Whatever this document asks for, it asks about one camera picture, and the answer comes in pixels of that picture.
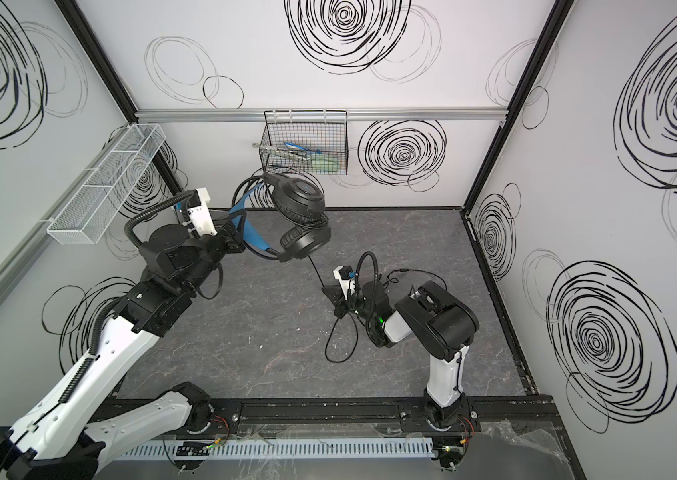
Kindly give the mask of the black blue headphones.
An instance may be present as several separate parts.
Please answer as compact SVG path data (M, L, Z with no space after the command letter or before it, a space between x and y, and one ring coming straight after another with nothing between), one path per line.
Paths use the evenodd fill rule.
M268 244L246 219L246 200L258 191L266 192L274 209L292 224L280 237L278 249ZM304 259L332 238L322 188L308 179L284 173L266 172L242 181L232 196L228 214L242 234L244 246L268 261L286 263Z

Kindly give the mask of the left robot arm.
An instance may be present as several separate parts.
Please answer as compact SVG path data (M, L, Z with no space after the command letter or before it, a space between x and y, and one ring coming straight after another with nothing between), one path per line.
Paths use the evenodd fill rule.
M130 218L124 234L146 262L140 282L98 311L88 350L32 410L0 427L0 478L92 479L112 460L166 432L204 434L228 427L210 396L184 382L126 413L94 420L134 363L154 347L222 271L244 251L244 202L220 224L204 189L182 192Z

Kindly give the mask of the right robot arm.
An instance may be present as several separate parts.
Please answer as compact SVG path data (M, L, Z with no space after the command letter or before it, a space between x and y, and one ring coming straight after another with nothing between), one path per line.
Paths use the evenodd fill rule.
M386 276L379 272L374 253L364 252L359 264L371 262L371 277L363 283L360 268L338 266L334 283L324 284L322 293L334 306L334 317L350 316L357 331L363 330L378 348L392 348L409 338L416 339L429 356L429 376L423 394L423 412L429 425L439 431L461 424L467 432L473 424L464 419L469 401L463 390L463 368L475 334L480 328L473 310L450 293L443 277L426 272L430 280L413 286L393 302L387 288L396 275L415 273L399 268Z

